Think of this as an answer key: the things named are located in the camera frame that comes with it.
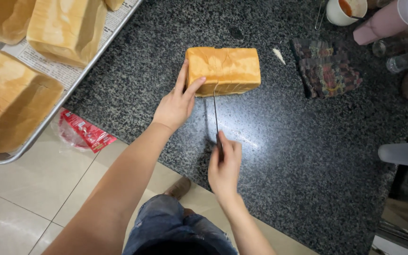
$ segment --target white cup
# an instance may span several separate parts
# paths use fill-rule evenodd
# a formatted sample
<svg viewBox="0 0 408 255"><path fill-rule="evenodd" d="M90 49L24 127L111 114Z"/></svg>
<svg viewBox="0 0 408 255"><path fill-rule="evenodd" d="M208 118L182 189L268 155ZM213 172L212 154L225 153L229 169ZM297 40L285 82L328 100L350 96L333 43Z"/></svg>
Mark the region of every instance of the white cup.
<svg viewBox="0 0 408 255"><path fill-rule="evenodd" d="M352 9L352 16L363 18L368 10L367 0L346 0ZM329 0L327 3L327 19L332 24L337 26L348 26L358 19L350 18L347 16L338 0Z"/></svg>

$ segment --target granite countertop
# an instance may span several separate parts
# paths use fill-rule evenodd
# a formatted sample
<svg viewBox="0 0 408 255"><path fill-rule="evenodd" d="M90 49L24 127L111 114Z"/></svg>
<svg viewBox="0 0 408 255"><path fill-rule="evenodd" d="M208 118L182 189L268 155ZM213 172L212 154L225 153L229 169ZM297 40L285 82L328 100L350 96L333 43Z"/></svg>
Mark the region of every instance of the granite countertop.
<svg viewBox="0 0 408 255"><path fill-rule="evenodd" d="M239 193L253 216L321 255L366 254L396 171L377 148L406 141L408 102L385 59L353 41L356 24L314 30L318 9L313 0L145 0L65 107L130 143L173 88L187 48L257 48L261 86L217 98L219 126L243 147ZM344 40L362 86L305 98L292 38ZM213 99L196 98L159 162L210 189L214 121Z"/></svg>

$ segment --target newspaper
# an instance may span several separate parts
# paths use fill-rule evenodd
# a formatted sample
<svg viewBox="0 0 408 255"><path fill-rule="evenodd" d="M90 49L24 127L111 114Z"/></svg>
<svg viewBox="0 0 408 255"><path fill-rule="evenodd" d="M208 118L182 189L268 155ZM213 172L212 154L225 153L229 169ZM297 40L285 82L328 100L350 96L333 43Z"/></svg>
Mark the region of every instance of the newspaper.
<svg viewBox="0 0 408 255"><path fill-rule="evenodd" d="M102 39L99 43L99 49L108 40L113 31L119 26L122 20L127 16L136 0L125 0L124 4L117 11L108 11L106 15L105 28L103 29ZM30 44L23 39L17 45L4 45L0 43L0 49L15 56L26 65L57 79L68 90L82 73L83 69L46 59L37 53Z"/></svg>

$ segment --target tile floor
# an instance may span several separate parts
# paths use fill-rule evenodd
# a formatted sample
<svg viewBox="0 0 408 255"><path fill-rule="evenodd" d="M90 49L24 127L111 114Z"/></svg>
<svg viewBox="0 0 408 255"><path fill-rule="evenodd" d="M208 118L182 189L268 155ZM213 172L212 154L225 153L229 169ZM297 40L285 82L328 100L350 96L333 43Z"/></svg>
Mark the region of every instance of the tile floor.
<svg viewBox="0 0 408 255"><path fill-rule="evenodd" d="M41 254L125 147L127 144L116 141L99 154L65 150L48 128L20 160L0 166L0 254ZM138 207L179 178L179 174L158 163ZM181 203L208 217L234 240L228 220L211 192L193 184ZM279 254L317 254L267 224L256 222Z"/></svg>

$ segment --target jeans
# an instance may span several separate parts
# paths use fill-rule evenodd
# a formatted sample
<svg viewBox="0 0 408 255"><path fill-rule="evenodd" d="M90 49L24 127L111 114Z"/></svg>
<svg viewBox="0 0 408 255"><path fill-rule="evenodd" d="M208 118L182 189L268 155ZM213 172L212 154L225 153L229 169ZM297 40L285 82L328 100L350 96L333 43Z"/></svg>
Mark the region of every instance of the jeans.
<svg viewBox="0 0 408 255"><path fill-rule="evenodd" d="M141 206L122 255L162 241L205 241L220 254L238 254L226 233L199 214L184 217L184 207L169 195L156 195Z"/></svg>

